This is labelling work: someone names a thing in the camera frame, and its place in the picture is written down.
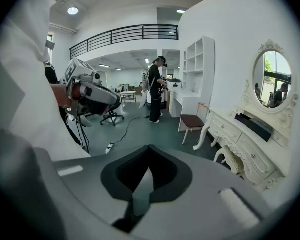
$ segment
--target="black railing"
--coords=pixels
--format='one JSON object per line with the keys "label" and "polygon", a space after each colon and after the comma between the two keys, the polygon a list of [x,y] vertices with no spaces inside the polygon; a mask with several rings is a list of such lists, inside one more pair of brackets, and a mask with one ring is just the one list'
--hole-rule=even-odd
{"label": "black railing", "polygon": [[168,24],[144,24],[121,27],[97,34],[70,48],[70,59],[80,56],[95,49],[110,46],[122,42],[146,40],[146,39],[169,39],[179,40],[177,25]]}

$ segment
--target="office chair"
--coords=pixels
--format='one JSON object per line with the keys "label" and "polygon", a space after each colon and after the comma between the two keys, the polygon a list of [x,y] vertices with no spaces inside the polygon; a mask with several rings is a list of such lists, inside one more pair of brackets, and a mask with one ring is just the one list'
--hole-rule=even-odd
{"label": "office chair", "polygon": [[116,110],[120,106],[121,106],[121,102],[119,102],[118,104],[113,105],[112,107],[110,107],[109,115],[104,115],[103,116],[103,120],[100,122],[100,125],[103,126],[104,125],[103,122],[108,120],[108,119],[111,119],[113,126],[116,126],[117,118],[122,118],[122,120],[125,120],[123,115],[118,115],[117,113],[114,112],[114,110]]}

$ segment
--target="power strip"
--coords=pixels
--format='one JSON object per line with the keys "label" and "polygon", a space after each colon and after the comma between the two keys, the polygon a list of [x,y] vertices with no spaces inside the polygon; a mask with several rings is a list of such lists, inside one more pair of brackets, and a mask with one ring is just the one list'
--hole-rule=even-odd
{"label": "power strip", "polygon": [[109,146],[106,148],[105,153],[108,154],[113,146],[113,143],[110,142]]}

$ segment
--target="floor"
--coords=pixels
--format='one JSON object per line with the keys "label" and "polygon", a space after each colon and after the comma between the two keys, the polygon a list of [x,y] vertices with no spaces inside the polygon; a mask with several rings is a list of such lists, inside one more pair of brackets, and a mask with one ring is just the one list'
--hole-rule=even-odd
{"label": "floor", "polygon": [[[127,100],[125,104],[121,105],[116,112],[124,116],[124,120],[118,118],[116,126],[107,121],[103,122],[103,126],[101,126],[100,121],[103,117],[98,115],[87,118],[92,127],[84,127],[83,129],[90,141],[89,154],[91,156],[105,154],[110,142],[117,142],[125,135],[131,119],[150,115],[147,106],[139,109],[139,105],[139,102],[134,103],[132,100]],[[172,118],[166,109],[162,109],[161,113],[163,113],[163,117],[160,118],[160,123],[151,123],[148,118],[133,120],[129,125],[125,138],[115,144],[110,152],[119,152],[121,149],[153,144],[209,160],[214,159],[217,148],[210,146],[212,142],[208,137],[205,138],[199,150],[194,151],[193,149],[200,138],[200,130],[189,132],[185,144],[182,145],[185,131],[178,133],[180,118]],[[75,121],[69,121],[69,127],[79,138]]]}

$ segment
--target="stool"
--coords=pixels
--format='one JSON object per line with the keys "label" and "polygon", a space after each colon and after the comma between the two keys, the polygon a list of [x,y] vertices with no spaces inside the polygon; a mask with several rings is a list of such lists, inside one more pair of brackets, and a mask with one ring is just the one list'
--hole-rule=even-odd
{"label": "stool", "polygon": [[193,128],[202,128],[205,126],[204,122],[195,114],[182,114],[181,116],[182,121],[184,122],[186,126],[186,132],[185,136],[182,142],[182,145],[185,144],[186,138],[188,136],[188,132],[191,129],[191,132]]}
{"label": "stool", "polygon": [[233,172],[234,174],[239,174],[240,176],[244,174],[244,163],[239,157],[237,157],[234,153],[231,152],[228,146],[224,146],[223,148],[219,149],[218,152],[215,154],[213,161],[216,162],[221,154],[224,155],[224,160],[221,162],[221,164],[226,162],[231,168],[231,172]]}

